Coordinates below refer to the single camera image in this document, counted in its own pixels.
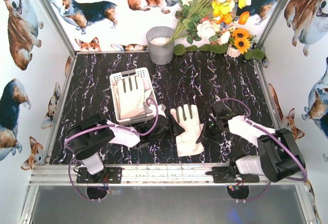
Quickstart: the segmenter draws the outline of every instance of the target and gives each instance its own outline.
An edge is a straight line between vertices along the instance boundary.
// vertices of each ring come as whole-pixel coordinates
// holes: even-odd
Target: orange flower
[[[246,11],[243,14],[240,15],[238,23],[241,24],[241,25],[245,25],[248,18],[250,18],[250,13],[248,11]]]
[[[226,24],[230,24],[232,22],[232,14],[228,13],[227,15],[225,15],[223,21]]]

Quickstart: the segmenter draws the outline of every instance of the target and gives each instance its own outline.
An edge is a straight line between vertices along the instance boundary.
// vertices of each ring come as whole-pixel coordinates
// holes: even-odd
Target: black mounting plate
[[[105,167],[107,170],[108,184],[120,184],[122,179],[122,168],[120,167]],[[78,184],[93,184],[93,183],[102,183],[94,182],[91,177],[91,174],[88,172],[86,167],[80,167],[78,169],[78,175],[76,178],[76,183]]]

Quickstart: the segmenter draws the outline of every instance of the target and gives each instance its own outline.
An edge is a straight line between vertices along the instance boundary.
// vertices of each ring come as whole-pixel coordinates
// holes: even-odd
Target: dark floor
[[[167,113],[170,108],[196,104],[200,121],[203,122],[212,103],[220,98],[234,97],[250,107],[253,121],[272,127],[258,74],[252,63],[203,52],[175,57],[165,66],[153,64],[148,53],[81,54],[76,60],[50,164],[68,164],[72,158],[72,153],[63,146],[66,128],[97,112],[116,122],[109,76],[141,67],[148,68],[157,102],[166,105]],[[238,103],[229,101],[228,107],[244,113]],[[204,144],[204,147],[205,151],[200,155],[178,157],[175,139],[169,134],[140,150],[108,144],[100,154],[106,164],[221,162],[245,154],[256,155],[253,145],[230,133],[223,133],[221,141]]]

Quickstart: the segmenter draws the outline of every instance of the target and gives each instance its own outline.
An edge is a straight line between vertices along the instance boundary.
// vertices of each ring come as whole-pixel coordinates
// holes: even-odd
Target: sunflower
[[[247,52],[247,49],[251,47],[251,43],[247,38],[235,38],[234,45],[237,47],[241,54]]]
[[[250,33],[248,30],[244,28],[236,28],[234,32],[232,33],[232,36],[234,38],[248,38],[250,37]]]

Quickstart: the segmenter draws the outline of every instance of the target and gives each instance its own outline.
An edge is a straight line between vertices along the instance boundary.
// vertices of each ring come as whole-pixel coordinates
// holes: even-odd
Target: corgi wallpaper
[[[146,33],[156,26],[175,28],[178,0],[48,0],[76,51],[147,50]],[[252,0],[245,25],[257,39],[278,0]],[[176,44],[189,44],[185,39]],[[197,42],[202,45],[208,42]]]
[[[328,153],[326,1],[288,0],[265,43],[269,89],[282,125],[292,131],[305,159],[317,223],[328,223],[328,164],[323,157]]]
[[[0,0],[0,12],[0,214],[1,223],[19,223],[69,52],[38,0]]]

